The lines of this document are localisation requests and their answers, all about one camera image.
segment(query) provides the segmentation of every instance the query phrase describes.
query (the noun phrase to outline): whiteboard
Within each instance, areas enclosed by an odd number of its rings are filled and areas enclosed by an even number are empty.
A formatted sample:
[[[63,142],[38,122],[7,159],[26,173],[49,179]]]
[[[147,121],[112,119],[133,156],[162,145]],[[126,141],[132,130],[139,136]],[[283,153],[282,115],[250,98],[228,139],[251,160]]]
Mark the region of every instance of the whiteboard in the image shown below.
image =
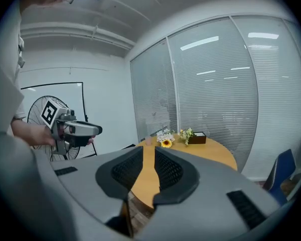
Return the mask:
[[[27,117],[24,119],[26,122],[31,106],[38,98],[46,95],[55,96],[56,98],[62,100],[70,109],[75,111],[77,120],[83,122],[85,121],[81,82],[32,86],[23,88],[21,92],[25,96],[23,100],[23,106],[27,115]],[[77,159],[94,154],[94,147],[92,144],[90,144],[89,146],[80,148]]]

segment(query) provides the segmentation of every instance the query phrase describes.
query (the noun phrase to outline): wooden floor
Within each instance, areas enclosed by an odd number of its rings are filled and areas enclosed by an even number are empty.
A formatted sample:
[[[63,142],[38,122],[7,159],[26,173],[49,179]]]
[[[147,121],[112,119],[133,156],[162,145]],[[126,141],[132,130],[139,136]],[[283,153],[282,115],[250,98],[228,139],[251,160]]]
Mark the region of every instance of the wooden floor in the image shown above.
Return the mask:
[[[297,184],[298,179],[286,180],[282,183],[281,189],[283,193],[288,196]],[[257,185],[263,186],[264,182],[256,182]],[[148,223],[149,219],[154,213],[154,210],[144,205],[139,201],[132,192],[128,194],[128,206],[131,218],[131,224],[134,233],[142,230],[142,228]]]

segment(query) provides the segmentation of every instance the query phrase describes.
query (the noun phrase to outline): black velcro strip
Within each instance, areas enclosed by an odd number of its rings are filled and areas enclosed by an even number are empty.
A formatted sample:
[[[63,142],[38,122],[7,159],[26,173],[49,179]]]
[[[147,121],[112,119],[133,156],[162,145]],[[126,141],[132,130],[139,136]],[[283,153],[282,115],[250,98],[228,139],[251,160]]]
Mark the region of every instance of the black velcro strip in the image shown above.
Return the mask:
[[[242,191],[233,191],[226,195],[250,229],[255,228],[266,219]]]
[[[55,170],[55,173],[57,176],[65,175],[68,173],[72,173],[74,171],[78,171],[75,167],[68,167],[68,168],[63,168],[60,170]]]

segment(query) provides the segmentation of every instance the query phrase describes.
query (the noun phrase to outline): round wooden table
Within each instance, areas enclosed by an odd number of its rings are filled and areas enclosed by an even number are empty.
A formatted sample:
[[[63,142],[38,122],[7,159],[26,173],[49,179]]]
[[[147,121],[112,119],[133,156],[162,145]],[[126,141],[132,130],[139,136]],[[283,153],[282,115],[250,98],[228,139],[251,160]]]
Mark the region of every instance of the round wooden table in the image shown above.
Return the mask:
[[[175,141],[170,149],[175,149],[220,163],[224,163],[234,170],[237,170],[236,162],[229,150],[219,142],[206,138],[206,144],[188,145],[179,139],[177,134],[174,135]],[[131,191],[145,205],[153,208],[153,197],[160,192],[159,177],[154,169],[155,164],[155,146],[161,144],[152,138],[152,145],[147,146],[142,141],[138,146],[143,146],[143,168],[139,174]]]

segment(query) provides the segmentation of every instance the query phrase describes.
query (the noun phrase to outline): sunflower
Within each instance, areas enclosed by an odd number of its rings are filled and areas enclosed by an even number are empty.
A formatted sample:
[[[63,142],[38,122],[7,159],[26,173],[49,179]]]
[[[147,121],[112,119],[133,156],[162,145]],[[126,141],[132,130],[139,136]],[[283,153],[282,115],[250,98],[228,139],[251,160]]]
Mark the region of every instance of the sunflower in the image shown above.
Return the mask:
[[[161,142],[161,146],[164,147],[164,148],[170,148],[172,147],[173,143],[171,140],[164,140],[163,142]]]

